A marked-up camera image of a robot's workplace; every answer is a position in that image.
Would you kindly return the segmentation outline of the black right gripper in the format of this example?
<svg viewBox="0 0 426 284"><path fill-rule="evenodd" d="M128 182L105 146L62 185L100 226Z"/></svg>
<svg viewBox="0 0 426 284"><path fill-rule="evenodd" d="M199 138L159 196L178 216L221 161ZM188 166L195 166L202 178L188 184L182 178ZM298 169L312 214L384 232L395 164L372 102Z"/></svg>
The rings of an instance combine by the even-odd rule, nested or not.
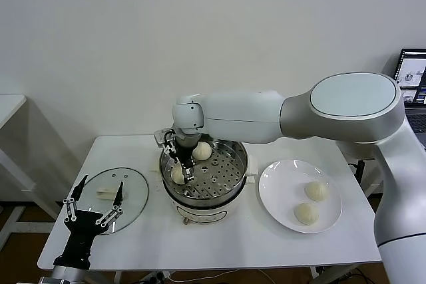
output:
<svg viewBox="0 0 426 284"><path fill-rule="evenodd" d="M167 148L167 154L174 163L181 163L184 183L187 184L195 179L194 166L196 162L192 159L192 152L197 147L199 135L175 136L176 150L174 147Z"/></svg>

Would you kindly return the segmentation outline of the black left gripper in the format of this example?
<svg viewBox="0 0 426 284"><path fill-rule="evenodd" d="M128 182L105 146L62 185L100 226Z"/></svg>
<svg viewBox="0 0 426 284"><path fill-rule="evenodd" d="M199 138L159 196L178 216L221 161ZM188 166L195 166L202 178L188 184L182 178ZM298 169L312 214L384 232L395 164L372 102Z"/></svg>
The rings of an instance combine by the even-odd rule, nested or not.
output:
<svg viewBox="0 0 426 284"><path fill-rule="evenodd" d="M112 208L104 214L77 209L86 180L84 178L73 188L70 196L63 200L67 216L64 223L70 231L64 251L54 262L54 266L72 267L75 269L89 269L91 247L96 236L103 233L103 227L110 226L122 214L123 182L116 192Z"/></svg>

